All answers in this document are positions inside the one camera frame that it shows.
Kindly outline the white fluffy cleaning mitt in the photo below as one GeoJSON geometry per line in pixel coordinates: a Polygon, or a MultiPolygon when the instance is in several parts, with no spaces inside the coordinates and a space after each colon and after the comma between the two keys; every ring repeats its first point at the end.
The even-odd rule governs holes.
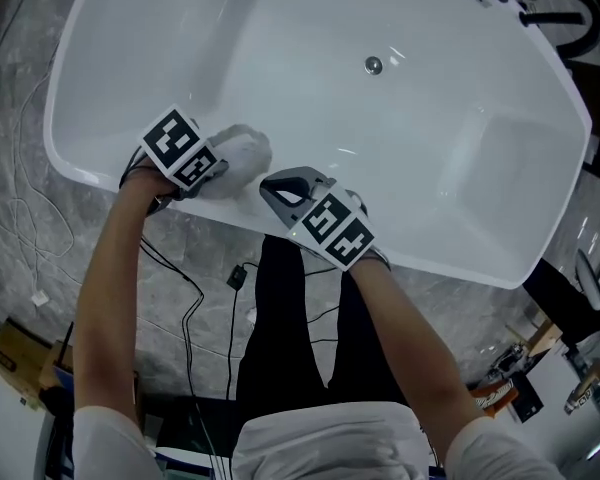
{"type": "Polygon", "coordinates": [[[235,124],[208,138],[228,167],[205,181],[198,196],[206,200],[237,198],[269,171],[273,153],[268,137],[248,125],[235,124]]]}

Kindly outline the white oval seat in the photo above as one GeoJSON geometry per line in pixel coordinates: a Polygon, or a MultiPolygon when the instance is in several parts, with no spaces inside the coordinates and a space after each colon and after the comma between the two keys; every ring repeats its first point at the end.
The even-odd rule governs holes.
{"type": "Polygon", "coordinates": [[[582,250],[578,250],[576,253],[575,271],[590,306],[593,310],[600,311],[600,284],[587,255],[582,250]]]}

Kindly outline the person's black trousers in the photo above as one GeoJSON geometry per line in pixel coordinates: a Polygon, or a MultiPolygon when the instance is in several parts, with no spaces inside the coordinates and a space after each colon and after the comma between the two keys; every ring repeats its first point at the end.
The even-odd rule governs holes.
{"type": "Polygon", "coordinates": [[[256,277],[256,322],[239,366],[243,422],[334,426],[411,419],[357,283],[341,277],[337,349],[329,382],[319,373],[307,323],[300,248],[268,236],[256,277]]]}

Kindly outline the person's left forearm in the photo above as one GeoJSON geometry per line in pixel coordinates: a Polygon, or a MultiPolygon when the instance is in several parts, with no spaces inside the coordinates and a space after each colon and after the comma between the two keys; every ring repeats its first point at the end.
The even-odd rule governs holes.
{"type": "Polygon", "coordinates": [[[155,198],[175,189],[158,170],[128,174],[80,289],[73,345],[75,407],[99,406],[136,421],[134,357],[140,242],[155,198]]]}

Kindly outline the black flat box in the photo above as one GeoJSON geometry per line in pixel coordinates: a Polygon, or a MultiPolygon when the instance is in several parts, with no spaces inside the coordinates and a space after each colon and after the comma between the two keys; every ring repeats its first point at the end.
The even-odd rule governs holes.
{"type": "Polygon", "coordinates": [[[510,380],[517,390],[517,396],[511,402],[511,405],[518,420],[521,423],[525,423],[539,413],[543,409],[544,404],[525,374],[516,372],[511,376],[510,380]]]}

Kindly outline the person's right forearm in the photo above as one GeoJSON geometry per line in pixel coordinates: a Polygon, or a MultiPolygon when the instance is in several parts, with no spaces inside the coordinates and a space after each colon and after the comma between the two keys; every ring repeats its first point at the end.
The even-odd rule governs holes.
{"type": "Polygon", "coordinates": [[[454,356],[384,263],[363,259],[349,273],[397,384],[436,451],[444,454],[460,431],[483,415],[454,356]]]}

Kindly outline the white bathtub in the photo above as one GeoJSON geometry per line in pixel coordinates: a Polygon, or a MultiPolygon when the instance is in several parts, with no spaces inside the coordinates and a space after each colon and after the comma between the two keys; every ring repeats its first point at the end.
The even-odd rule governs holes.
{"type": "Polygon", "coordinates": [[[518,3],[491,2],[75,0],[47,156],[116,190],[141,132],[176,104],[202,137],[248,125],[273,170],[310,166],[359,193],[392,263],[516,288],[564,214],[592,123],[518,3]]]}

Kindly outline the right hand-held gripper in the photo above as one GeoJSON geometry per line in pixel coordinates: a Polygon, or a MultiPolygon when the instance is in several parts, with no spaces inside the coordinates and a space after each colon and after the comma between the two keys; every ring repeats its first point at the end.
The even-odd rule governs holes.
{"type": "Polygon", "coordinates": [[[286,234],[289,240],[342,271],[348,271],[375,240],[371,224],[353,196],[314,168],[275,172],[260,182],[259,193],[291,227],[286,234]]]}

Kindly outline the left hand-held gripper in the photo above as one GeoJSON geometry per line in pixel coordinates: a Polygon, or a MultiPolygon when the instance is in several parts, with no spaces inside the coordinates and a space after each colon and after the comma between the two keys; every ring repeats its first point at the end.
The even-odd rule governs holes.
{"type": "Polygon", "coordinates": [[[177,190],[175,200],[197,196],[202,185],[222,176],[229,168],[198,127],[176,104],[169,106],[143,130],[138,139],[141,150],[177,190]]]}

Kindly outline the black hand shower rod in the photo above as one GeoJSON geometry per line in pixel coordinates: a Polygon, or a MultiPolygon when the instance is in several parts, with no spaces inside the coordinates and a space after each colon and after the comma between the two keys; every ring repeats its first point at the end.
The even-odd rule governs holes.
{"type": "Polygon", "coordinates": [[[518,17],[524,26],[541,24],[583,25],[585,23],[584,16],[579,12],[520,12],[518,17]]]}

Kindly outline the person's white shirt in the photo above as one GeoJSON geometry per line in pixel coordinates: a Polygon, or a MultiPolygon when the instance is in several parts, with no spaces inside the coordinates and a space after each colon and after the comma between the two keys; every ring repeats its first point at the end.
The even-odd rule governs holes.
{"type": "MultiPolygon", "coordinates": [[[[141,431],[119,412],[78,410],[73,436],[75,480],[164,480],[141,431]]],[[[333,404],[248,421],[232,470],[234,480],[425,480],[428,450],[404,405],[333,404]]],[[[490,417],[465,426],[443,464],[448,480],[565,480],[490,417]]]]}

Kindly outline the orange chair with striped cushion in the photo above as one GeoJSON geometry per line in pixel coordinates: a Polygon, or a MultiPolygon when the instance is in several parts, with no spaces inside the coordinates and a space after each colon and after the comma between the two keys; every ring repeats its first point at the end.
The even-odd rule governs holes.
{"type": "Polygon", "coordinates": [[[513,402],[519,395],[514,380],[500,379],[489,385],[475,388],[470,391],[477,406],[489,417],[494,418],[497,413],[513,402]]]}

